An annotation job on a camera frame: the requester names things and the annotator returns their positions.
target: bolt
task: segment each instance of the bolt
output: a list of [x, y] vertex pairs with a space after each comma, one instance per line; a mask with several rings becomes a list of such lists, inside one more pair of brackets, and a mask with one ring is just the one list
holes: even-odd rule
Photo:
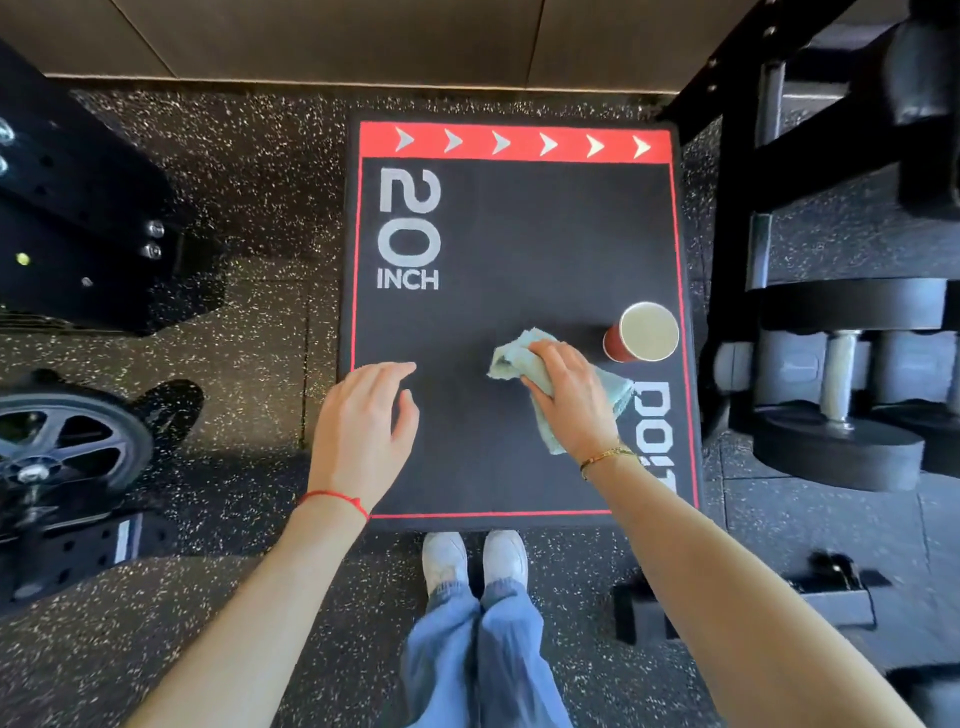
[[42, 463], [34, 463], [20, 469], [16, 479], [21, 483], [42, 483], [50, 477], [50, 469]]
[[7, 120], [0, 118], [0, 144], [7, 146], [13, 144], [16, 134], [13, 133], [13, 127], [7, 123]]
[[163, 249], [157, 243], [147, 243], [140, 249], [140, 254], [150, 260], [160, 260], [163, 257]]
[[152, 238], [163, 237], [163, 234], [166, 232], [166, 229], [163, 227], [163, 223], [159, 220], [150, 220], [147, 222], [147, 234]]

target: bracelet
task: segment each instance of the bracelet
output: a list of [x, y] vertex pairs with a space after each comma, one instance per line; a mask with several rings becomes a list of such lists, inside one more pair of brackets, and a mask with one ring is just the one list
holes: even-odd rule
[[636, 457], [636, 453], [633, 452], [626, 445], [618, 445], [615, 448], [604, 450], [599, 455], [594, 455], [593, 457], [589, 457], [586, 460], [584, 460], [584, 462], [580, 464], [580, 476], [584, 480], [586, 480], [587, 474], [584, 472], [584, 470], [586, 469], [587, 465], [593, 465], [593, 463], [600, 462], [605, 457], [610, 457], [611, 455], [633, 455], [634, 457]]
[[339, 498], [340, 500], [345, 500], [347, 503], [360, 511], [367, 521], [370, 520], [370, 514], [367, 513], [362, 505], [360, 505], [360, 498], [345, 496], [344, 494], [337, 493], [336, 491], [309, 491], [300, 496], [300, 501], [297, 503], [297, 505], [302, 505], [305, 500], [313, 496], [333, 496]]

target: forearm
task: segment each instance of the forearm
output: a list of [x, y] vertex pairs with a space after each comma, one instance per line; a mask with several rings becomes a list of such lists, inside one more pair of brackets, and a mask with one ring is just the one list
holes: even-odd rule
[[633, 458], [588, 476], [732, 725], [921, 725], [782, 579]]
[[326, 591], [364, 524], [315, 497], [127, 723], [127, 728], [267, 728]]

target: hand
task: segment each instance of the hand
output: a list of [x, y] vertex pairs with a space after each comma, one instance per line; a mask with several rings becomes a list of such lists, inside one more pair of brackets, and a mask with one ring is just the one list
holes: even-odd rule
[[413, 362], [368, 364], [329, 391], [313, 436], [309, 490], [359, 497], [368, 512], [390, 490], [410, 456], [420, 423], [413, 395], [405, 389], [396, 427], [390, 431], [396, 391], [416, 369]]
[[553, 382], [553, 399], [526, 376], [553, 434], [577, 464], [620, 444], [613, 409], [600, 379], [584, 356], [560, 341], [535, 341], [529, 346], [539, 356]]

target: gold bracelet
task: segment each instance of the gold bracelet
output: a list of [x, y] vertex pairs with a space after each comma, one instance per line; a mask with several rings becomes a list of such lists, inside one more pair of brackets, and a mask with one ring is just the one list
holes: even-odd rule
[[590, 457], [584, 460], [584, 462], [580, 464], [580, 476], [584, 480], [586, 480], [587, 474], [584, 472], [584, 469], [587, 467], [587, 465], [593, 465], [593, 463], [597, 463], [603, 460], [605, 457], [610, 457], [611, 455], [633, 455], [634, 457], [636, 457], [636, 453], [633, 452], [626, 445], [618, 445], [615, 448], [604, 450], [599, 455], [594, 455], [593, 457]]

